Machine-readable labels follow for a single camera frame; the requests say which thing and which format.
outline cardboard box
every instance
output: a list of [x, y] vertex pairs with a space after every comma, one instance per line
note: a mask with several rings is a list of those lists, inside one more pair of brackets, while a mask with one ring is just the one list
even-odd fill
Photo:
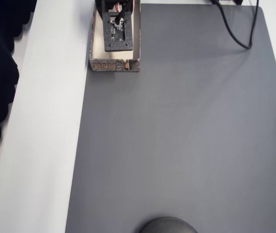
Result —
[[138, 72], [140, 71], [140, 0], [134, 1], [131, 15], [133, 50], [121, 52], [106, 52], [104, 50], [102, 19], [94, 6], [89, 63], [93, 71]]

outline wire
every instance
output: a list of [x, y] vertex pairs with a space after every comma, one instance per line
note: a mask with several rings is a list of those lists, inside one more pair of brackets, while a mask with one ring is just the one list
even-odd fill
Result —
[[254, 34], [254, 28], [255, 28], [255, 25], [256, 25], [256, 19], [257, 19], [257, 16], [258, 16], [258, 9], [259, 9], [259, 1], [260, 0], [257, 0], [257, 3], [256, 3], [256, 9], [255, 9], [255, 13], [254, 13], [254, 18], [253, 18], [253, 23], [252, 23], [252, 28], [251, 28], [251, 35], [250, 35], [250, 41], [249, 41], [249, 45], [245, 45], [244, 43], [240, 42], [240, 40], [238, 40], [235, 35], [233, 34], [233, 32], [231, 31], [228, 23], [227, 23], [227, 20], [226, 20], [226, 17], [225, 17], [225, 14], [224, 14], [224, 10], [223, 10], [223, 7], [222, 5], [219, 3], [219, 0], [211, 0], [213, 4], [215, 4], [220, 12], [221, 12], [221, 15], [223, 17], [223, 20], [224, 20], [224, 23], [225, 23], [225, 26], [228, 30], [228, 33], [230, 34], [230, 36], [234, 39], [234, 41], [240, 45], [241, 47], [245, 48], [246, 50], [249, 50], [252, 48], [252, 45], [253, 45], [253, 34]]
[[119, 10], [119, 2], [115, 5], [115, 8], [116, 8], [116, 11], [119, 13], [120, 10]]
[[120, 23], [120, 19], [124, 17], [124, 14], [126, 11], [128, 11], [132, 5], [133, 0], [128, 0], [128, 2], [126, 3], [126, 5], [122, 8], [122, 11], [116, 16], [115, 18], [115, 23], [119, 24]]

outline gray mat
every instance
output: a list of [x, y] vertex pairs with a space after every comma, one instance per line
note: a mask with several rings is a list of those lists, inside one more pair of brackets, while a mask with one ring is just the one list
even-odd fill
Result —
[[[276, 232], [276, 63], [208, 5], [142, 5], [141, 72], [87, 72], [67, 233]], [[253, 8], [225, 7], [248, 42]]]

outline mouse pad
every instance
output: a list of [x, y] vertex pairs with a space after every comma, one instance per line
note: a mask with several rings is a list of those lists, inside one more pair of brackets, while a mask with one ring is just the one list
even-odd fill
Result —
[[[224, 6], [247, 43], [252, 7]], [[212, 5], [142, 4], [141, 71], [87, 72], [67, 233], [276, 232], [276, 62]]]

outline black round object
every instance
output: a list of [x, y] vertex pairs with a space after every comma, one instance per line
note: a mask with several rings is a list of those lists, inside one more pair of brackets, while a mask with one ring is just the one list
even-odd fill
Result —
[[174, 217], [160, 217], [147, 223], [140, 233], [198, 233], [187, 222]]

